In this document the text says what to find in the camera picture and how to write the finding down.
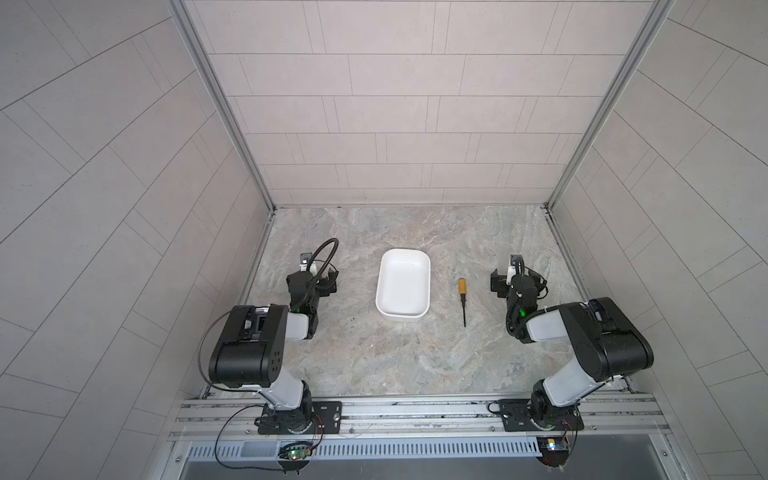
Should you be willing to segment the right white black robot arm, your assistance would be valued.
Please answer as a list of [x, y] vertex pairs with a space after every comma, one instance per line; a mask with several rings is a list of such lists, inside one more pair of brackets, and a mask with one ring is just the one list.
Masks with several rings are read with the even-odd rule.
[[504, 430], [578, 432], [584, 428], [581, 401], [616, 378], [650, 368], [649, 342], [608, 297], [540, 308], [547, 281], [511, 255], [507, 271], [490, 274], [490, 290], [506, 301], [507, 333], [523, 344], [568, 340], [573, 357], [556, 373], [537, 381], [528, 400], [502, 399], [490, 412]]

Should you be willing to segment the orange handled screwdriver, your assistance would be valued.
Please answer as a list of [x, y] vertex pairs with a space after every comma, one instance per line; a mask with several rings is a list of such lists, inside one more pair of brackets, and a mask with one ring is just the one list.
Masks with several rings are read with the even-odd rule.
[[467, 305], [467, 282], [465, 278], [460, 278], [458, 281], [458, 288], [459, 288], [459, 296], [460, 296], [460, 302], [462, 307], [462, 320], [463, 320], [463, 327], [467, 326], [467, 315], [466, 315], [466, 305]]

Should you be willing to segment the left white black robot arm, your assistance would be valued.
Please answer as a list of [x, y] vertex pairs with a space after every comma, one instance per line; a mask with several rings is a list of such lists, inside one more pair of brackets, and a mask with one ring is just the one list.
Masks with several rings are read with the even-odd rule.
[[322, 297], [337, 291], [338, 270], [331, 262], [301, 255], [300, 269], [287, 276], [297, 304], [237, 305], [228, 313], [207, 367], [207, 379], [225, 390], [251, 391], [266, 404], [254, 421], [261, 435], [336, 434], [342, 404], [314, 403], [308, 384], [282, 367], [285, 343], [314, 337]]

